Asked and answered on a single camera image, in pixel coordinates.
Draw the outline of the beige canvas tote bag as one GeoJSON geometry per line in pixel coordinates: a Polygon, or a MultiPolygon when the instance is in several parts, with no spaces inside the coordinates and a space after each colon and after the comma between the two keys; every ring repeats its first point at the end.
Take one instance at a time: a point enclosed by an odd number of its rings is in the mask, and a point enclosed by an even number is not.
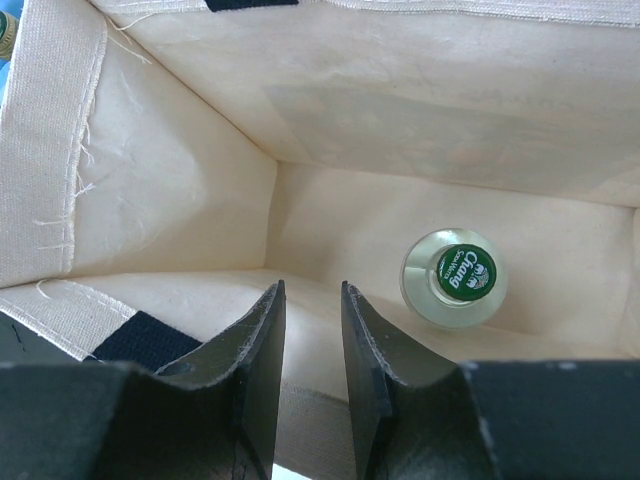
{"type": "Polygon", "coordinates": [[[5,1],[1,311],[77,360],[135,314],[207,341],[278,280],[283,379],[344,398],[339,290],[453,360],[639,356],[635,1],[5,1]],[[506,298],[435,326],[447,228],[506,298]]]}

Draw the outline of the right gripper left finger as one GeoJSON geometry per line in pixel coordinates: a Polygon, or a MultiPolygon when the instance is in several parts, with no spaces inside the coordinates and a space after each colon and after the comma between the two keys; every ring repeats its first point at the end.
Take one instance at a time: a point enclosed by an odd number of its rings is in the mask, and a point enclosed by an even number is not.
{"type": "Polygon", "coordinates": [[[201,343],[146,313],[93,361],[1,367],[5,479],[268,479],[283,283],[201,343]]]}

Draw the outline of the clear Chang glass bottle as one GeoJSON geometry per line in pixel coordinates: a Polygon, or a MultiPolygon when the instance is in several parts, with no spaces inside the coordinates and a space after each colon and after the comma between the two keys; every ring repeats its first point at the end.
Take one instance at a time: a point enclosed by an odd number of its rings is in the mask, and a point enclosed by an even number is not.
{"type": "Polygon", "coordinates": [[[508,291],[506,264],[495,245],[468,229],[447,228],[420,238],[404,256],[400,288],[410,310],[446,329],[492,318],[508,291]]]}

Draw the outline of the green Perrier bottle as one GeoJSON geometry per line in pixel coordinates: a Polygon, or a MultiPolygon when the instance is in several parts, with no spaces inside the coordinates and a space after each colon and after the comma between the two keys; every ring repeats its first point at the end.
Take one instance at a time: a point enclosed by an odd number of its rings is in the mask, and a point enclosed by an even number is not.
{"type": "Polygon", "coordinates": [[[19,21],[10,13],[0,12],[0,59],[11,59],[17,38],[19,21]]]}

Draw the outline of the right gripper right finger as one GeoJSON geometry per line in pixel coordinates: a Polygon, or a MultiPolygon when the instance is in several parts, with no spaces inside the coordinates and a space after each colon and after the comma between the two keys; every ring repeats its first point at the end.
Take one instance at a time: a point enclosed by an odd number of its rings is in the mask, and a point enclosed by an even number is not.
{"type": "Polygon", "coordinates": [[[635,479],[639,365],[452,362],[353,285],[341,327],[361,479],[635,479]]]}

